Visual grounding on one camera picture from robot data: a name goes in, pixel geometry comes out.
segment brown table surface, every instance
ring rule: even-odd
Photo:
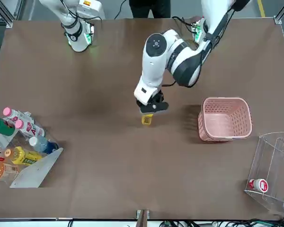
[[[59,22],[16,21],[0,52],[0,114],[30,111],[65,150],[38,189],[0,184],[0,218],[275,218],[243,192],[258,136],[284,131],[284,38],[273,19],[233,19],[193,88],[164,88],[169,111],[141,124],[133,91],[142,49],[172,19],[96,23],[76,53]],[[166,72],[164,82],[172,82]],[[240,96],[247,140],[206,144],[196,118],[209,96]]]

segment pink basket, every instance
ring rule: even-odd
[[[244,139],[252,132],[250,109],[242,98],[205,99],[198,122],[199,135],[204,141]]]

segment black pants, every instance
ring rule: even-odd
[[[150,10],[154,18],[170,18],[170,0],[156,0],[147,6],[135,6],[129,3],[134,18],[147,18]]]

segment bottle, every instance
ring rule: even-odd
[[[54,150],[59,149],[58,144],[48,141],[43,136],[31,137],[29,139],[29,144],[37,152],[43,152],[46,154],[51,154]]]
[[[29,166],[42,159],[42,156],[38,152],[24,151],[22,147],[15,147],[13,150],[7,149],[4,155],[15,165]]]
[[[18,166],[0,162],[0,181],[13,181],[18,173]]]
[[[0,133],[2,135],[11,136],[15,131],[15,127],[7,121],[0,118]]]
[[[32,124],[35,123],[34,119],[30,116],[27,116],[26,114],[13,110],[9,107],[5,107],[3,110],[3,115],[9,118],[12,122],[16,122],[18,119],[23,120],[25,122],[31,122]]]
[[[266,193],[268,191],[268,183],[265,179],[251,179],[249,181],[251,189],[258,190],[259,192]]]
[[[21,130],[23,134],[32,137],[32,136],[44,136],[45,131],[44,129],[40,128],[39,126],[32,124],[30,122],[24,122],[23,120],[17,120],[15,123],[16,129]]]

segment clear acrylic container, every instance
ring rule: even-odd
[[[268,191],[262,193],[251,189],[251,179],[265,179]],[[271,213],[284,214],[284,132],[273,132],[259,137],[244,191]]]

